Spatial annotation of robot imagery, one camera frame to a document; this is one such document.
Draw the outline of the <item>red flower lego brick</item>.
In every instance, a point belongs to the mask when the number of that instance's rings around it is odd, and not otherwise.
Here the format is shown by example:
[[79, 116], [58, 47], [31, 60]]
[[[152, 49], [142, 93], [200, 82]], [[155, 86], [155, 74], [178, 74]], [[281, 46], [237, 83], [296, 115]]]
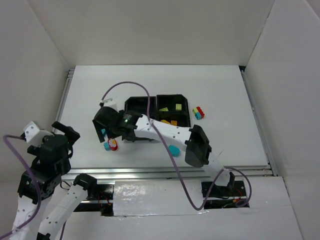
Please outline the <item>red flower lego brick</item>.
[[111, 151], [116, 151], [118, 149], [117, 141], [114, 138], [109, 138], [107, 140], [107, 145]]

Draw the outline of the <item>yellow rounded lego brick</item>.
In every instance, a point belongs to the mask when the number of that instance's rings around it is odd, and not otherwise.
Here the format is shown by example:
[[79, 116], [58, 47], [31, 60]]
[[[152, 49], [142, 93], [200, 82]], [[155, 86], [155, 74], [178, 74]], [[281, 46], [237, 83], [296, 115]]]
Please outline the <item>yellow rounded lego brick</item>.
[[169, 121], [162, 119], [160, 122], [165, 123], [165, 124], [171, 124]]

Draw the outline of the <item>lime green lego plate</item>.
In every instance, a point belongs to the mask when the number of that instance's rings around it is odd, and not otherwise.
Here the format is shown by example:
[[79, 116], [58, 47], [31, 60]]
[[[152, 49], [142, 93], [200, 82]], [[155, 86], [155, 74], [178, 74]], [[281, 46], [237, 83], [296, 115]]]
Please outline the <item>lime green lego plate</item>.
[[182, 105], [180, 103], [175, 104], [175, 110], [176, 111], [181, 111], [182, 110]]

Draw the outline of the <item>teal rounded lego brick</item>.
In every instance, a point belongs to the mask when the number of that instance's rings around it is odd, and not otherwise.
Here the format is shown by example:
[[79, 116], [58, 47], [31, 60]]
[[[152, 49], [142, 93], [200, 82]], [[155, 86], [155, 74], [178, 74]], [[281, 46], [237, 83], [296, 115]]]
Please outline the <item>teal rounded lego brick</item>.
[[180, 149], [179, 149], [178, 147], [174, 146], [174, 145], [169, 145], [169, 146], [168, 146], [168, 149], [169, 149], [171, 155], [172, 155], [174, 158], [179, 157], [180, 154], [181, 154]]

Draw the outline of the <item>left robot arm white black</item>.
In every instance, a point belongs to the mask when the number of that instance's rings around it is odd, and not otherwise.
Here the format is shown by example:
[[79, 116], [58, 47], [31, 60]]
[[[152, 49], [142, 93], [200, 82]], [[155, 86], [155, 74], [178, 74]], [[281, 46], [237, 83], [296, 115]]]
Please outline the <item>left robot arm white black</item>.
[[68, 218], [82, 201], [101, 195], [97, 179], [81, 173], [53, 211], [44, 216], [56, 187], [71, 170], [73, 145], [80, 138], [72, 127], [58, 121], [52, 127], [61, 133], [44, 130], [31, 121], [19, 136], [28, 144], [27, 153], [35, 158], [21, 175], [18, 207], [9, 235], [11, 240], [54, 240], [63, 235]]

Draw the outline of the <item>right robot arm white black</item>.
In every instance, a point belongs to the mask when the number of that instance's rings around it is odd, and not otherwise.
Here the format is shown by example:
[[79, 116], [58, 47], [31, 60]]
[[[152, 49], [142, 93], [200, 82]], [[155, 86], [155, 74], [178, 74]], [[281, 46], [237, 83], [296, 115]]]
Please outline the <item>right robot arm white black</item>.
[[93, 125], [99, 141], [105, 141], [102, 130], [108, 137], [137, 137], [164, 141], [185, 152], [184, 161], [195, 168], [202, 168], [217, 187], [230, 191], [234, 187], [235, 175], [226, 169], [212, 153], [210, 141], [199, 125], [182, 127], [148, 118], [132, 110], [116, 111], [102, 106], [94, 116]]

